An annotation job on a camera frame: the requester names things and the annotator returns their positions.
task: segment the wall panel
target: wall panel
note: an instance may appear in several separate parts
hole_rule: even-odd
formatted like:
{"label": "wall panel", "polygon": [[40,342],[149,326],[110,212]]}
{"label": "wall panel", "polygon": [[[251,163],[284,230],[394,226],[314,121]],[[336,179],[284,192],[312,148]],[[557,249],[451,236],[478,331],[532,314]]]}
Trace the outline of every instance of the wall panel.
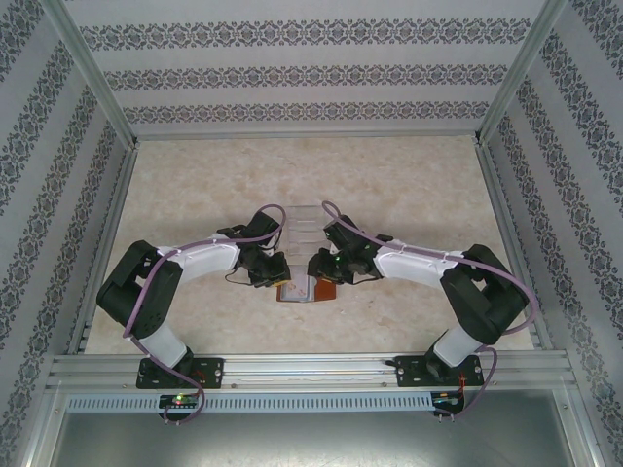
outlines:
{"label": "wall panel", "polygon": [[542,0],[66,5],[147,136],[476,130]]}
{"label": "wall panel", "polygon": [[623,463],[619,2],[570,2],[490,143],[554,344],[608,465]]}
{"label": "wall panel", "polygon": [[0,466],[18,459],[91,276],[129,141],[39,3],[0,0]]}

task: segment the marble floor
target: marble floor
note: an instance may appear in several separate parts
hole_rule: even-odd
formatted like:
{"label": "marble floor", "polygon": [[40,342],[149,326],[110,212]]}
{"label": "marble floor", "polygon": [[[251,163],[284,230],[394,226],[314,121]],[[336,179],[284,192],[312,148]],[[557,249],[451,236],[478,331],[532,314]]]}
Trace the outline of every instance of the marble floor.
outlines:
{"label": "marble floor", "polygon": [[[448,250],[483,243],[506,263],[468,136],[238,139],[141,144],[109,271],[135,240],[184,244],[246,223],[265,203],[323,199],[370,233]],[[457,323],[443,292],[411,282],[343,286],[335,301],[288,304],[275,289],[223,275],[184,285],[171,306],[171,327],[196,353],[420,351]],[[136,353],[122,331],[98,310],[86,352]],[[529,349],[531,337],[523,331],[496,347]]]}

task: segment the perforated metal strip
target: perforated metal strip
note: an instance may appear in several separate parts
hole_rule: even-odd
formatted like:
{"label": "perforated metal strip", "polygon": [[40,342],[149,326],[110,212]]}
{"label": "perforated metal strip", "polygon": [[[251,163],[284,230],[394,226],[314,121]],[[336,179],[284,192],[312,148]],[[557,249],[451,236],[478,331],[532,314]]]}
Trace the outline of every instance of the perforated metal strip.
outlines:
{"label": "perforated metal strip", "polygon": [[[74,394],[68,413],[153,413],[158,394]],[[357,394],[208,394],[205,413],[326,413],[431,411],[429,392]]]}

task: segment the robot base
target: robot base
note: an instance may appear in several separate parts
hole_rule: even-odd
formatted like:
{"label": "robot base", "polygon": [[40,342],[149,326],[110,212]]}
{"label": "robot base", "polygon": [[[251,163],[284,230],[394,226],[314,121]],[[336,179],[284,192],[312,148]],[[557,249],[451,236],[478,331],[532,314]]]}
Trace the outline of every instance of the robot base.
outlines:
{"label": "robot base", "polygon": [[398,355],[386,362],[395,367],[398,387],[440,387],[460,386],[461,375],[464,377],[464,386],[482,386],[483,377],[480,358],[470,355],[457,367],[448,370],[448,376],[434,377],[426,368],[424,355]]}
{"label": "robot base", "polygon": [[[220,389],[224,362],[222,358],[195,357],[192,359],[187,376],[197,381],[203,389]],[[143,358],[138,367],[136,387],[138,389],[192,389],[194,386],[169,374],[149,358]]]}

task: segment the striped wallpaper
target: striped wallpaper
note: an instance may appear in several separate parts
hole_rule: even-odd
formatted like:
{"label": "striped wallpaper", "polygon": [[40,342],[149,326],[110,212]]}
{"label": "striped wallpaper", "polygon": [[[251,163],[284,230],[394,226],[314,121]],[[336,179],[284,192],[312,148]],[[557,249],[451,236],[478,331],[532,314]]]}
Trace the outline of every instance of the striped wallpaper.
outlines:
{"label": "striped wallpaper", "polygon": [[542,0],[72,0],[140,135],[475,130]]}
{"label": "striped wallpaper", "polygon": [[0,0],[0,467],[81,309],[129,141],[35,0]]}
{"label": "striped wallpaper", "polygon": [[490,141],[606,465],[623,465],[622,24],[620,0],[569,2]]}

